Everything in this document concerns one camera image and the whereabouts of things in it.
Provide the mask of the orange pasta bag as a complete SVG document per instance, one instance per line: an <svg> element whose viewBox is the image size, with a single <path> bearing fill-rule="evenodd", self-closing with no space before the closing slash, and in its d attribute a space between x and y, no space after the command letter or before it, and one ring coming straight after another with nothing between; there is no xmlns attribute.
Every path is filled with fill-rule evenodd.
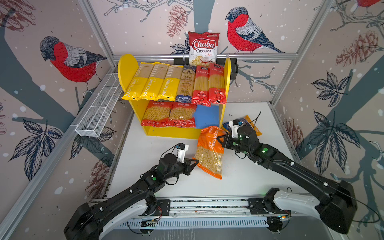
<svg viewBox="0 0 384 240"><path fill-rule="evenodd" d="M216 126L210 126L201 131L198 138L194 159L198 160L198 167L207 174L221 180L224 147L218 141L226 132Z"/></svg>

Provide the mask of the blue orecchiette pasta bag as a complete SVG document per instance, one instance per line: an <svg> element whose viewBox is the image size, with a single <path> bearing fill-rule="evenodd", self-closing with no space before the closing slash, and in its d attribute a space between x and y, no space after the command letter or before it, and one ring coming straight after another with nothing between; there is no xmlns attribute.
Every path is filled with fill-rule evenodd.
<svg viewBox="0 0 384 240"><path fill-rule="evenodd" d="M252 123L251 123L251 118L246 115L244 117L241 117L241 118L237 118L235 120L232 120L233 122L233 126L235 124L239 124L241 123L240 125L245 125L246 123L249 123L248 126L251 127L257 134L257 136L261 136L263 133L256 127L256 120L254 120ZM226 132L226 133L229 133L231 134L232 133L232 127L230 126L230 122L224 122L223 125L222 125L222 129Z"/></svg>

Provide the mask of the red spaghetti pack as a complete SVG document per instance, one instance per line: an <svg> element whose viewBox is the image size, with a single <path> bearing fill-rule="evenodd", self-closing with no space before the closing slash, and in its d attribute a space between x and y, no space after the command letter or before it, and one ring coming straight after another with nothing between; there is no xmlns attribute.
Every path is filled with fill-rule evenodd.
<svg viewBox="0 0 384 240"><path fill-rule="evenodd" d="M209 74L209 102L225 105L227 103L227 98L224 67L210 63Z"/></svg>
<svg viewBox="0 0 384 240"><path fill-rule="evenodd" d="M210 107L209 102L209 68L197 66L192 104Z"/></svg>

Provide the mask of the red fusilli bag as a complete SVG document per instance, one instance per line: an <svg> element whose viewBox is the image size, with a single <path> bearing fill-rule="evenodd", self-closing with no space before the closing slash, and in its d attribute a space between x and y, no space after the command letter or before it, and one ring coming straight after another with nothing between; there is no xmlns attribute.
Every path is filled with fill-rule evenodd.
<svg viewBox="0 0 384 240"><path fill-rule="evenodd" d="M174 102L167 120L167 127L195 128L195 112L197 105Z"/></svg>
<svg viewBox="0 0 384 240"><path fill-rule="evenodd" d="M167 126L173 102L149 101L141 126L163 128Z"/></svg>

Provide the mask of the dark blue spaghetti pack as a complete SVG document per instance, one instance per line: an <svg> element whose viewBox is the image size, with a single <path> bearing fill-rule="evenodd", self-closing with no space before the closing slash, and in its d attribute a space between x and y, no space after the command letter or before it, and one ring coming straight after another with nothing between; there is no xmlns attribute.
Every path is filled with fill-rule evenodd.
<svg viewBox="0 0 384 240"><path fill-rule="evenodd" d="M195 84L196 69L196 66L184 66L178 85L175 102L191 103Z"/></svg>

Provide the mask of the yellow spaghetti pack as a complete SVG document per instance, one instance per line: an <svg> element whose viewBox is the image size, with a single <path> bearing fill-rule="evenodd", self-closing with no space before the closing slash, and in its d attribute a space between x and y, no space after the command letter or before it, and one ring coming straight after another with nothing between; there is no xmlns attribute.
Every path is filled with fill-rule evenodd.
<svg viewBox="0 0 384 240"><path fill-rule="evenodd" d="M128 86L128 89L122 96L122 100L137 101L140 99L140 96L148 81L148 78L151 75L154 65L154 63L141 62L139 69L135 73L135 76L133 77L130 85Z"/></svg>
<svg viewBox="0 0 384 240"><path fill-rule="evenodd" d="M140 99L155 101L159 95L164 79L167 75L169 64L155 62L154 68L140 95Z"/></svg>
<svg viewBox="0 0 384 240"><path fill-rule="evenodd" d="M184 66L172 65L169 66L166 77L162 84L157 101L171 101L176 100L178 86L182 76Z"/></svg>

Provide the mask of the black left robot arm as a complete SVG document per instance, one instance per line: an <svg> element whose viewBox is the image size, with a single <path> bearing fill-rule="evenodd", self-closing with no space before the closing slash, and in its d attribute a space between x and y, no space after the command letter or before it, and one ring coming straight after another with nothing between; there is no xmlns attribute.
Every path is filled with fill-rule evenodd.
<svg viewBox="0 0 384 240"><path fill-rule="evenodd" d="M64 228L66 239L101 240L123 222L153 213L158 201L155 193L168 179L182 174L189 176L198 163L193 159L179 162L174 154L165 154L126 190L93 206L87 203L79 206Z"/></svg>

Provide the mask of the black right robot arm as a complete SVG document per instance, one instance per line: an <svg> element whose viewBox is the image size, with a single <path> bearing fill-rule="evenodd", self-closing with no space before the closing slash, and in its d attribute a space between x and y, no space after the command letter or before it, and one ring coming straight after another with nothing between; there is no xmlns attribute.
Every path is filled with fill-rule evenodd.
<svg viewBox="0 0 384 240"><path fill-rule="evenodd" d="M321 220L337 233L345 235L349 232L358 209L350 183L324 178L297 165L278 149L260 143L256 132L245 125L237 132L235 137L225 134L217 137L217 141L222 147L245 154L255 164L288 178L309 193L304 196L271 188L263 198L266 212L298 212Z"/></svg>

